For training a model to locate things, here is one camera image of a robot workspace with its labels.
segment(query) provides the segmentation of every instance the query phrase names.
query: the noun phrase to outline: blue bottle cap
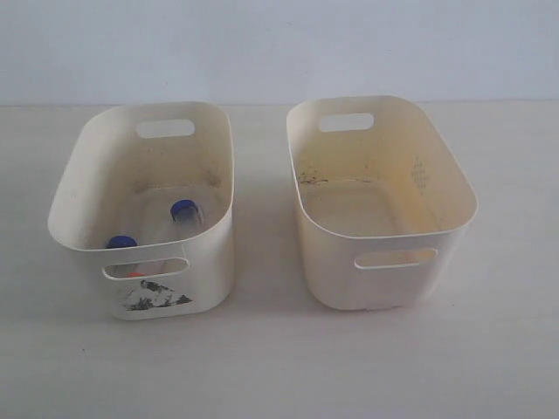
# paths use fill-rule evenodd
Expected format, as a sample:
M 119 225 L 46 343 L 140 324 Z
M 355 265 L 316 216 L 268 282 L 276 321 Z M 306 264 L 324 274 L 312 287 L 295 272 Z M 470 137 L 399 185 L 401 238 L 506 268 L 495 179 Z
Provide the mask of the blue bottle cap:
M 107 243 L 107 249 L 120 249 L 121 247 L 135 247 L 138 243 L 130 236 L 114 236 Z
M 181 199 L 173 204 L 171 207 L 171 216 L 173 217 L 173 221 L 176 220 L 176 217 L 181 213 L 181 211 L 194 209 L 196 212 L 198 211 L 198 207 L 191 199 Z

